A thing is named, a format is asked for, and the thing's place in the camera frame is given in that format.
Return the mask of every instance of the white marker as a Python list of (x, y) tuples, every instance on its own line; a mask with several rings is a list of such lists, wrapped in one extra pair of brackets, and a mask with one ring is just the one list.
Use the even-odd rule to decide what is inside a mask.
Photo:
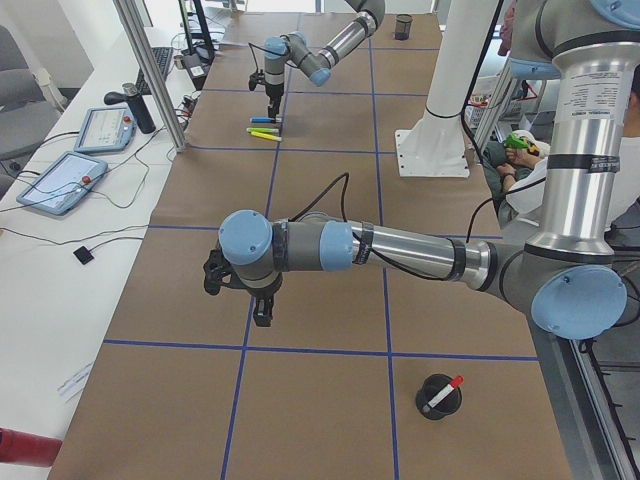
[(456, 378), (454, 378), (453, 380), (451, 380), (448, 384), (446, 384), (444, 386), (444, 388), (442, 390), (440, 390), (435, 397), (433, 397), (431, 400), (429, 400), (429, 402), (427, 402), (427, 404), (422, 408), (422, 411), (424, 413), (427, 413), (429, 410), (431, 410), (432, 408), (435, 408), (438, 406), (438, 404), (444, 400), (447, 395), (449, 395), (451, 392), (453, 392), (456, 388), (458, 388), (462, 382), (464, 381), (464, 379), (458, 375)]

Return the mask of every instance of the black cup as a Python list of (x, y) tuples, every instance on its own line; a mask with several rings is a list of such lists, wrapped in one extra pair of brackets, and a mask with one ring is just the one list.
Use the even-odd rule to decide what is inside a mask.
[(460, 391), (460, 387), (454, 389), (453, 392), (447, 395), (444, 400), (434, 408), (429, 409), (429, 407), (427, 407), (427, 411), (423, 411), (427, 403), (435, 397), (440, 390), (448, 385), (451, 380), (452, 378), (448, 375), (435, 373), (424, 381), (422, 388), (416, 393), (416, 407), (422, 416), (429, 420), (441, 420), (447, 415), (458, 411), (460, 405), (462, 405), (462, 392)]
[(395, 38), (396, 40), (406, 40), (407, 38), (409, 38), (412, 21), (413, 17), (411, 15), (396, 15), (396, 30), (393, 38)]

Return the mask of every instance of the white desk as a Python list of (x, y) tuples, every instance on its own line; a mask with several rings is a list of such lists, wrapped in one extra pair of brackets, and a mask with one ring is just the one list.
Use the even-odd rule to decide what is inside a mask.
[[(168, 46), (174, 33), (149, 29), (147, 35), (151, 45)], [(49, 136), (79, 130), (86, 110), (101, 106), (106, 92), (120, 91), (123, 83), (135, 81), (137, 71), (138, 65), (122, 33)], [(173, 69), (167, 87), (175, 105), (193, 91), (184, 70)], [(150, 96), (145, 100), (156, 126), (161, 127), (163, 122), (155, 103)], [(137, 131), (123, 153), (101, 158), (110, 164), (119, 163), (148, 139), (149, 135)], [(41, 172), (62, 152), (71, 150), (74, 143), (75, 137), (47, 143), (26, 168)], [(0, 228), (64, 241), (129, 225), (146, 225), (171, 168), (166, 158), (171, 146), (168, 133), (162, 131), (139, 153), (149, 164), (150, 172), (142, 192), (128, 209), (118, 209), (107, 199), (90, 194), (60, 218), (28, 208), (0, 213)], [(126, 204), (144, 172), (145, 168), (132, 159), (108, 174), (96, 190)], [(0, 210), (18, 205), (15, 198), (25, 187), (24, 183), (15, 182), (0, 202)], [(56, 389), (95, 359), (140, 241), (104, 245), (94, 252), (95, 260), (84, 266), (72, 252), (80, 245), (91, 248), (118, 236), (141, 237), (145, 231), (131, 230), (65, 246), (8, 232), (0, 235), (0, 426), (64, 438), (80, 395), (65, 403)], [(0, 464), (2, 479), (45, 479), (48, 472), (49, 469)]]

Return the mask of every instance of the red object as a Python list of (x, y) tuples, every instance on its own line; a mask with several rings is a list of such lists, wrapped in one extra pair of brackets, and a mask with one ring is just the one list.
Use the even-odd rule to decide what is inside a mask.
[(58, 456), (62, 440), (0, 428), (0, 462), (50, 467)]
[(449, 385), (451, 385), (453, 388), (458, 388), (463, 381), (464, 381), (464, 378), (458, 375), (456, 378), (454, 378), (449, 382)]

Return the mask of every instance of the red marker cap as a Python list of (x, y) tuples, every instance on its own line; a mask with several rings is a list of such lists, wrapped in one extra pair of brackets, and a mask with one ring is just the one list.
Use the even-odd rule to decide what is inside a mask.
[(456, 378), (454, 378), (449, 382), (449, 385), (451, 385), (453, 388), (458, 388), (463, 381), (464, 381), (464, 378), (458, 375)]

